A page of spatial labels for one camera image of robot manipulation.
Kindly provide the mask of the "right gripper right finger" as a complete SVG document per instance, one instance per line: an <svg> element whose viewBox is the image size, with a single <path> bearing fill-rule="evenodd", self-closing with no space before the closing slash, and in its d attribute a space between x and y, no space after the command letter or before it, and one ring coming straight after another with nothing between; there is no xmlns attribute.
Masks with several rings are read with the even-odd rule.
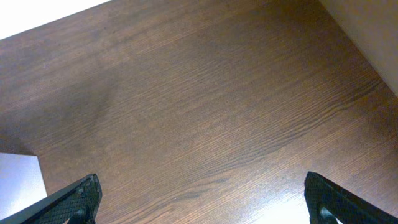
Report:
<svg viewBox="0 0 398 224"><path fill-rule="evenodd" d="M304 185L310 223L397 223L396 217L316 172L307 173Z"/></svg>

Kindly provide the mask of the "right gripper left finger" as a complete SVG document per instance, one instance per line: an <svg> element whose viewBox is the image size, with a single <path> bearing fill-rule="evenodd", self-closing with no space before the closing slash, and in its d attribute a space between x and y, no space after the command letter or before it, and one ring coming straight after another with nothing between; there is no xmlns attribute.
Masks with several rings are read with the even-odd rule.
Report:
<svg viewBox="0 0 398 224"><path fill-rule="evenodd" d="M102 189L96 174L64 187L39 202L1 220L13 224L95 224L102 199Z"/></svg>

